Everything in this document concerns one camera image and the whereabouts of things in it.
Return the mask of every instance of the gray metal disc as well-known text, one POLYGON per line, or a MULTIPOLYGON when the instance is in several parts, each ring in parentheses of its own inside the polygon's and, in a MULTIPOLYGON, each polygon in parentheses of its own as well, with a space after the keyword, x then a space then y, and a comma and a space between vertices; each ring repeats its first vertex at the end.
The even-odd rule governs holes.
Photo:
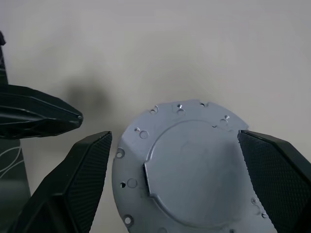
POLYGON ((229 110, 199 100, 160 104, 124 132, 112 167, 115 202, 133 233, 272 233, 229 110))

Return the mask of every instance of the white curved line pattern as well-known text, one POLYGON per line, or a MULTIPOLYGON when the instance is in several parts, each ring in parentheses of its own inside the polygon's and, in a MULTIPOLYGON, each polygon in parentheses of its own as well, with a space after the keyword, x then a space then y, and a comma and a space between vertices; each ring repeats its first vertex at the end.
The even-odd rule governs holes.
POLYGON ((21 147, 12 147, 12 148, 10 148, 10 149, 5 150, 4 152, 2 152, 2 153, 0 154, 0 157, 1 157, 1 156, 4 155, 6 152, 9 152, 9 151, 14 150, 14 149, 19 149, 18 152, 17 152, 17 155, 16 155, 15 159, 13 160, 12 163, 10 163, 10 165, 8 165, 8 166, 6 166, 5 168, 1 169, 0 172, 2 172, 2 171, 4 171, 4 170, 8 169, 13 163, 15 163, 16 159, 18 158, 18 156, 19 156, 19 154, 20 154, 21 147))
POLYGON ((22 162, 24 162, 24 160, 21 160, 21 161, 17 162, 17 163, 14 164, 13 166, 11 166, 9 169, 7 169, 7 170, 0 176, 0 179, 1 179, 9 170, 11 170, 11 169, 14 168, 16 165, 18 165, 18 164, 20 164, 20 163, 22 163, 22 162))

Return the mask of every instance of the white wall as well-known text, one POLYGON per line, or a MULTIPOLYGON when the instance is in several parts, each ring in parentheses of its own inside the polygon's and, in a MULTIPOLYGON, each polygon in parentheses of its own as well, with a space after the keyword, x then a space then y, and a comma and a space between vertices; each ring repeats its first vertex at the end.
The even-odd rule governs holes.
MULTIPOLYGON (((1 0, 10 83, 85 115, 78 130, 23 140, 31 191, 75 141, 112 130, 115 151, 136 115, 173 100, 220 104, 311 160, 310 9, 310 0, 1 0)), ((94 233, 126 232, 110 172, 94 233)))

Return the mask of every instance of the mounting hole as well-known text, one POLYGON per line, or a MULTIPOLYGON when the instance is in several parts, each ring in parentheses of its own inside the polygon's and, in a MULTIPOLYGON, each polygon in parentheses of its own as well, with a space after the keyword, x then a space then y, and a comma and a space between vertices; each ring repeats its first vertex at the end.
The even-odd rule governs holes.
POLYGON ((156 114, 158 111, 159 111, 158 107, 155 106, 155 107, 154 107, 153 109, 151 109, 149 112, 150 112, 151 114, 156 114))
POLYGON ((268 217, 267 213, 262 213, 261 216, 262 216, 263 218, 267 218, 267 217, 268 217))
POLYGON ((252 203, 253 205, 255 205, 255 204, 257 203, 257 199, 256 199, 256 198, 252 198, 252 199, 251 199, 251 203, 252 203))
POLYGON ((116 158, 121 159, 125 155, 125 152, 122 148, 118 148, 117 153, 116 153, 116 158))
POLYGON ((133 222, 133 221, 132 221, 132 217, 130 217, 130 216, 125 217, 124 223, 125 223, 126 225, 130 225, 132 222, 133 222))

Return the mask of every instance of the black plastic finger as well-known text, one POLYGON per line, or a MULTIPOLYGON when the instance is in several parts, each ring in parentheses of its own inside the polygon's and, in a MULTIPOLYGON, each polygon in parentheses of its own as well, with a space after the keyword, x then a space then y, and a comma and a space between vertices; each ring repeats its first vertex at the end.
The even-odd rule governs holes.
POLYGON ((77 142, 39 185, 9 233, 89 232, 106 176, 111 132, 77 142))
POLYGON ((82 113, 24 86, 0 85, 0 138, 56 136, 81 126, 82 113))
POLYGON ((278 233, 311 232, 311 164, 289 142, 241 131, 253 188, 278 233))

